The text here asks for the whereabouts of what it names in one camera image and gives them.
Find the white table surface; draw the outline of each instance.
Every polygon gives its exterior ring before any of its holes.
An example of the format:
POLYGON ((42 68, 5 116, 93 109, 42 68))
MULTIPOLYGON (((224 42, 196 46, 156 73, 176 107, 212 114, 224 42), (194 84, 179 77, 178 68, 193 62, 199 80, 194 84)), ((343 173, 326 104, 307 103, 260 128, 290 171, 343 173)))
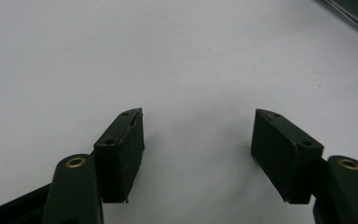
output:
POLYGON ((0 204, 144 110, 105 223, 314 223, 250 154, 256 108, 358 160, 358 32, 313 0, 0 1, 0 204))

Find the white background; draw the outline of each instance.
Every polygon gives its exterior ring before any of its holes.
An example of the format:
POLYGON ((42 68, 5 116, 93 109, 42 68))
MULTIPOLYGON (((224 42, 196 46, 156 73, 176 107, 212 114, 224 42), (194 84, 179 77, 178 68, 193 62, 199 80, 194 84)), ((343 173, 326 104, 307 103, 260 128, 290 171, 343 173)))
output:
POLYGON ((256 108, 358 159, 358 32, 313 0, 0 1, 0 204, 142 107, 105 223, 314 223, 250 155, 256 108))

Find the dark green plastic part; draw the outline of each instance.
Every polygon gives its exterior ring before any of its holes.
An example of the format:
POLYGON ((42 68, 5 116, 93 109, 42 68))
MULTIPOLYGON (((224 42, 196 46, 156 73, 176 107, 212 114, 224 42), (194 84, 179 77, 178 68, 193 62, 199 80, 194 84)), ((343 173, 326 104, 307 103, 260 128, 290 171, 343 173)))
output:
POLYGON ((142 108, 121 113, 94 144, 104 203, 128 201, 145 149, 142 108))
POLYGON ((286 202, 309 203, 311 177, 323 149, 282 115, 255 111, 252 155, 286 202))

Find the brass insert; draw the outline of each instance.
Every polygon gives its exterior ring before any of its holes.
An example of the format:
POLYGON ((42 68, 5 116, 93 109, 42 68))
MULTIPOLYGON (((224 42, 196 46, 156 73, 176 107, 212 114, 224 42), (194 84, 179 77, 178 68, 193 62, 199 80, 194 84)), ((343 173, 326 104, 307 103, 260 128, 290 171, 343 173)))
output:
POLYGON ((83 165, 86 162, 86 159, 81 157, 76 157, 71 160, 69 160, 65 165, 68 168, 77 168, 81 165, 83 165))
POLYGON ((338 163, 350 170, 358 170, 358 163, 356 161, 347 160, 347 159, 340 159, 338 163))

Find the screw hole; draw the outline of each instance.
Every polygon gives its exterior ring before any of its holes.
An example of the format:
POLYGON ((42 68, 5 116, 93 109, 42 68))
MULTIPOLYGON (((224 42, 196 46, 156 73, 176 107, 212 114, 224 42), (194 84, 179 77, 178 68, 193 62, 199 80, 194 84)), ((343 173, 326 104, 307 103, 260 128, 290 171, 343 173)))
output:
POLYGON ((301 142, 304 146, 310 147, 312 144, 308 141, 301 142))
POLYGON ((76 158, 69 160, 65 165, 68 168, 76 168, 76 167, 83 165, 85 162, 86 162, 86 159, 81 158, 81 157, 76 157, 76 158))
POLYGON ((351 160, 346 160, 346 159, 341 159, 338 161, 338 163, 350 170, 358 170, 358 163, 355 161, 351 161, 351 160))
POLYGON ((115 144, 115 140, 107 140, 105 142, 107 145, 114 145, 115 144))

